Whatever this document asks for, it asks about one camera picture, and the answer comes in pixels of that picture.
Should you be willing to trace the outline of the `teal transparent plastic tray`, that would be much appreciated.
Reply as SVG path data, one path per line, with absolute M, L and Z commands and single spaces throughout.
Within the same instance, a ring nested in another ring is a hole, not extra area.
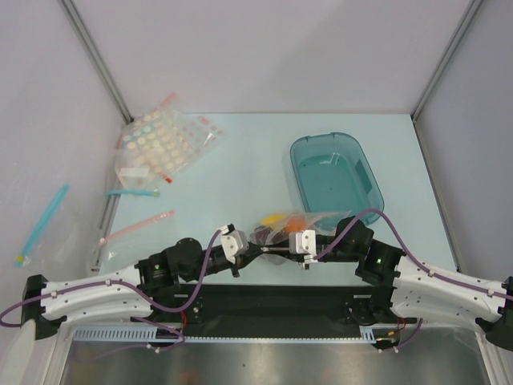
M 385 208 L 369 161 L 353 136 L 304 136 L 292 144 L 289 155 L 305 211 L 356 215 Z

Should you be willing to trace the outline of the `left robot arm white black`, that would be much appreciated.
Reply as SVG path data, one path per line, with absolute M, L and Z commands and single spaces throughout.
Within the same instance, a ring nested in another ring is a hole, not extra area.
M 239 233 L 215 234 L 206 248 L 193 238 L 110 274 L 50 282 L 41 274 L 26 280 L 21 322 L 35 323 L 37 340 L 55 335 L 62 324 L 111 318 L 167 321 L 186 312 L 208 275 L 236 276 L 264 248 Z

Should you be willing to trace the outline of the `purple grape bunch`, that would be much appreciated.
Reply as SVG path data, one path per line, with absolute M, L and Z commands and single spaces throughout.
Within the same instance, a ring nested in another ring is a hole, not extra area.
M 288 239 L 289 236 L 283 230 L 277 231 L 263 225 L 255 228 L 250 235 L 251 242 L 258 245 L 275 245 Z M 264 253 L 261 255 L 261 259 L 273 265 L 283 265 L 286 263 L 284 257 L 276 254 Z

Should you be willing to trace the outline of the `clear zip bag red dots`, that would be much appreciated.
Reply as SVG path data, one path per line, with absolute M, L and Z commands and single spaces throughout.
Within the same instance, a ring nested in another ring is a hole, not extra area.
M 264 217 L 250 235 L 252 243 L 275 245 L 287 241 L 289 234 L 303 230 L 315 230 L 317 235 L 333 236 L 339 221 L 351 215 L 345 212 L 285 212 Z

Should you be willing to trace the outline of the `yellow mango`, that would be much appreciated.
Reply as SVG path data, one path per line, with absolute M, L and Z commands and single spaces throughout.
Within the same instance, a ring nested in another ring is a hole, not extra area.
M 270 226 L 271 224 L 279 221 L 280 219 L 282 219 L 284 217 L 283 214 L 272 214 L 272 215 L 268 215 L 267 217 L 264 217 L 262 220 L 261 220 L 261 225 L 263 226 Z

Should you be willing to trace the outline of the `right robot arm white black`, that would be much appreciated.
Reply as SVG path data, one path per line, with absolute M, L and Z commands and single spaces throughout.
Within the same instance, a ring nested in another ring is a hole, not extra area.
M 393 316 L 446 323 L 476 330 L 504 350 L 512 349 L 512 280 L 476 278 L 440 269 L 414 257 L 404 244 L 393 247 L 374 239 L 358 217 L 341 219 L 322 234 L 327 215 L 266 217 L 255 230 L 269 254 L 297 257 L 308 267 L 316 262 L 354 261 L 355 274 L 372 285 L 369 300 L 375 322 Z

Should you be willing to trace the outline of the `orange fruit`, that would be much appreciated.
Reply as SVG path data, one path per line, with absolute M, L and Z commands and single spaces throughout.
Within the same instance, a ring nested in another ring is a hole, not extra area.
M 286 233 L 296 233 L 308 228 L 307 221 L 303 216 L 291 216 L 285 222 Z

